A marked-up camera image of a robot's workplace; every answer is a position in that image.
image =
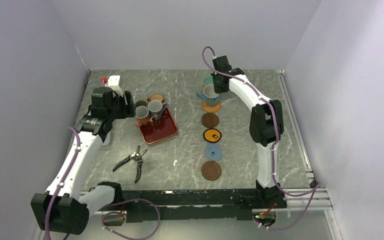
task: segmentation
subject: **tray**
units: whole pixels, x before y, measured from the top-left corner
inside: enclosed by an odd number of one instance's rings
[[[157,126],[152,126],[151,123],[140,126],[140,132],[147,144],[154,144],[158,141],[172,137],[176,135],[178,131],[178,126],[168,107],[162,112],[160,123]]]

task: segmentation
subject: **cup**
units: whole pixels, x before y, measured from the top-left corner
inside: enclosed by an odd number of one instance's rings
[[[206,76],[206,77],[204,77],[204,79],[202,80],[201,90],[204,90],[204,88],[207,85],[210,85],[210,84],[213,84],[213,76]]]
[[[139,101],[137,101],[134,105],[136,106],[136,108],[139,107],[139,106],[145,106],[145,107],[148,107],[148,102],[145,101],[145,100],[139,100]]]
[[[151,97],[148,97],[146,100],[148,100],[148,102],[151,102],[151,101],[154,101],[154,100],[158,100],[158,101],[164,103],[163,95],[161,95],[159,93],[153,94]]]
[[[146,106],[138,106],[136,108],[136,122],[134,125],[139,128],[142,125],[147,125],[150,122],[150,111]]]
[[[203,91],[196,91],[196,96],[204,100],[209,107],[214,107],[220,100],[220,95],[214,91],[214,84],[208,84]]]
[[[161,116],[163,115],[163,111],[168,107],[166,102],[160,102],[159,100],[152,100],[148,103],[148,110],[150,115],[151,123],[159,122]]]

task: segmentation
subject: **coaster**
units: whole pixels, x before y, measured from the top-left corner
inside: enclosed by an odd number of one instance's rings
[[[219,125],[219,117],[214,113],[207,112],[202,116],[201,123],[209,129],[215,128]]]
[[[215,106],[208,106],[205,101],[202,101],[201,108],[207,113],[217,113],[222,108],[222,103],[218,101]]]
[[[218,144],[210,143],[205,147],[205,156],[209,160],[218,161],[223,157],[222,148]]]
[[[209,142],[210,144],[215,144],[222,139],[222,133],[215,129],[215,128],[208,128],[204,131],[202,134],[205,141]]]
[[[207,180],[216,180],[222,175],[222,167],[215,161],[206,161],[201,167],[201,174]]]

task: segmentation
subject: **yellow coaster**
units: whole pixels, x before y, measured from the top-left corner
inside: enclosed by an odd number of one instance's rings
[[[208,106],[205,101],[201,102],[202,110],[207,113],[217,113],[222,108],[222,103],[220,101],[217,102],[215,106]]]

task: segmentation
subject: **brown mug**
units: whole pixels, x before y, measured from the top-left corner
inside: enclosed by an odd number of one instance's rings
[[[153,100],[158,100],[158,101],[164,103],[164,97],[163,97],[163,95],[161,95],[159,93],[153,94],[151,97],[148,97],[146,100],[148,100],[148,102],[151,102]]]
[[[142,125],[147,125],[150,122],[150,111],[146,106],[138,106],[136,108],[136,122],[135,127],[139,128]]]

